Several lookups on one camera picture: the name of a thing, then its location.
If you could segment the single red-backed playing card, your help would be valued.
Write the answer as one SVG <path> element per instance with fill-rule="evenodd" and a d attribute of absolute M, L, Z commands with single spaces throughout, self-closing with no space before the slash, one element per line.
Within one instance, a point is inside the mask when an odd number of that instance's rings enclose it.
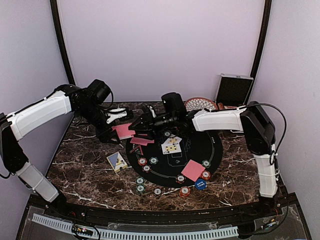
<path fill-rule="evenodd" d="M 142 146 L 147 146 L 148 144 L 153 144 L 154 142 L 155 142 L 154 140 L 140 138 L 140 137 L 132 137 L 130 140 L 131 144 L 142 145 Z"/>

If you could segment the red-backed playing card deck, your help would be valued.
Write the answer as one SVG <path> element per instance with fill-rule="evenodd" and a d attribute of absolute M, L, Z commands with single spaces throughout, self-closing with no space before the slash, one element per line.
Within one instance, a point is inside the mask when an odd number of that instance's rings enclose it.
<path fill-rule="evenodd" d="M 129 139 L 136 134 L 134 130 L 129 130 L 129 126 L 131 124 L 132 123 L 130 122 L 130 123 L 116 125 L 116 126 L 113 126 L 112 129 L 116 131 L 120 140 Z"/>

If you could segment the red triangular all-in marker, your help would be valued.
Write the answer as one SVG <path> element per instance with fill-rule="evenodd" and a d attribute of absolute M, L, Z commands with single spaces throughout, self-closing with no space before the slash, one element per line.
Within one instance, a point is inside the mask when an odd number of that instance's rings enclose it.
<path fill-rule="evenodd" d="M 137 146 L 136 146 L 135 148 L 133 148 L 129 153 L 130 153 L 130 154 L 141 155 L 141 156 L 144 155 L 141 145 L 137 145 Z"/>

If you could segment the blue small blind button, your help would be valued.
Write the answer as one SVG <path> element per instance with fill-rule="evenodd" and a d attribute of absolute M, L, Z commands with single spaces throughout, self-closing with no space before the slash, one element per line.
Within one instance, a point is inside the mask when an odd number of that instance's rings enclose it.
<path fill-rule="evenodd" d="M 194 186 L 197 190 L 204 190 L 207 187 L 207 182 L 204 179 L 199 178 L 194 183 Z"/>

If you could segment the red poker chip stack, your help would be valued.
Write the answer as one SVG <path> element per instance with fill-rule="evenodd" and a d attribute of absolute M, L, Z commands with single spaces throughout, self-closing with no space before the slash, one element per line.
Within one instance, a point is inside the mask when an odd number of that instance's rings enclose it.
<path fill-rule="evenodd" d="M 189 188 L 188 186 L 183 186 L 183 187 L 181 187 L 180 190 L 179 190 L 179 196 L 180 196 L 181 198 L 186 198 L 186 197 L 188 197 L 188 196 L 190 195 L 190 193 L 191 193 L 191 190 L 190 190 L 190 188 Z"/>

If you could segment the green poker chip stack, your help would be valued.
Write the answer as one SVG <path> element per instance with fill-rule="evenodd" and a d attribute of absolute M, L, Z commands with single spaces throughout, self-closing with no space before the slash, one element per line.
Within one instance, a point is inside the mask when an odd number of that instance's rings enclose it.
<path fill-rule="evenodd" d="M 142 195 L 146 192 L 146 187 L 143 185 L 143 184 L 138 184 L 136 186 L 136 192 L 139 194 L 139 195 Z"/>

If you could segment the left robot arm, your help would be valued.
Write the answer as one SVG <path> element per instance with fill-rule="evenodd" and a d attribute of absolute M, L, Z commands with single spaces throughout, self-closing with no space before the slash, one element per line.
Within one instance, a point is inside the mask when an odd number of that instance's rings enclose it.
<path fill-rule="evenodd" d="M 0 115 L 0 157 L 9 174 L 17 175 L 24 183 L 51 203 L 51 210 L 60 218 L 71 213 L 64 195 L 33 165 L 24 154 L 19 141 L 43 124 L 75 112 L 96 129 L 102 143 L 119 144 L 120 138 L 112 127 L 116 120 L 132 119 L 132 110 L 103 107 L 113 93 L 104 81 L 95 79 L 88 87 L 73 84 L 58 86 L 49 96 L 8 115 Z"/>

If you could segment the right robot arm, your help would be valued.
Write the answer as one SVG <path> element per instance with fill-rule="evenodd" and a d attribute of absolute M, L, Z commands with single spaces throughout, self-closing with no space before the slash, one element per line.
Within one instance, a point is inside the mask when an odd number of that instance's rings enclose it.
<path fill-rule="evenodd" d="M 277 185 L 277 154 L 280 144 L 276 143 L 276 127 L 263 103 L 252 101 L 248 105 L 229 109 L 204 107 L 187 111 L 182 97 L 177 92 L 161 97 L 165 112 L 156 114 L 151 105 L 129 126 L 139 138 L 153 140 L 164 135 L 188 132 L 233 130 L 244 133 L 247 149 L 253 154 L 259 175 L 259 194 L 264 199 L 255 205 L 255 213 L 266 217 L 275 208 L 271 199 Z"/>

